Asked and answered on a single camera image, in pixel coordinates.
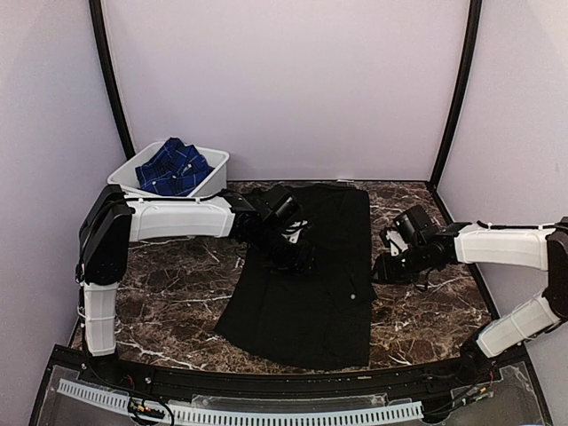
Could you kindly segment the black long sleeve shirt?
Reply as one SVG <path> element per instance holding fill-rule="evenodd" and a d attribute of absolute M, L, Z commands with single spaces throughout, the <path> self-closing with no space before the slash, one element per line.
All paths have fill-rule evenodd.
<path fill-rule="evenodd" d="M 335 370 L 369 362 L 372 303 L 370 200 L 366 191 L 295 187 L 314 249 L 307 272 L 279 271 L 247 253 L 215 331 L 232 345 L 289 367 Z"/>

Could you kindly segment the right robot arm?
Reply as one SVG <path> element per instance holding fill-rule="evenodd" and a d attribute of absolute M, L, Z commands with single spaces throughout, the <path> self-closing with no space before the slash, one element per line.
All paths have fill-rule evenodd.
<path fill-rule="evenodd" d="M 410 284 L 450 265 L 477 266 L 500 317 L 461 347 L 453 377 L 471 385 L 487 361 L 567 321 L 567 222 L 495 225 L 477 221 L 439 227 L 407 212 L 383 232 L 387 251 L 375 260 L 379 284 Z"/>

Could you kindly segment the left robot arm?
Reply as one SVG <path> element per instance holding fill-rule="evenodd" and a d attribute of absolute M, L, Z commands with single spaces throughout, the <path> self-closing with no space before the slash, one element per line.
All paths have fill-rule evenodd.
<path fill-rule="evenodd" d="M 299 200 L 283 185 L 238 193 L 222 189 L 196 197 L 143 196 L 106 185 L 79 230 L 75 280 L 78 311 L 90 371 L 106 387 L 125 379 L 115 360 L 117 292 L 129 270 L 133 248 L 143 242 L 190 237 L 228 238 L 266 255 L 288 272 L 312 266 L 312 245 L 303 240 L 308 222 Z"/>

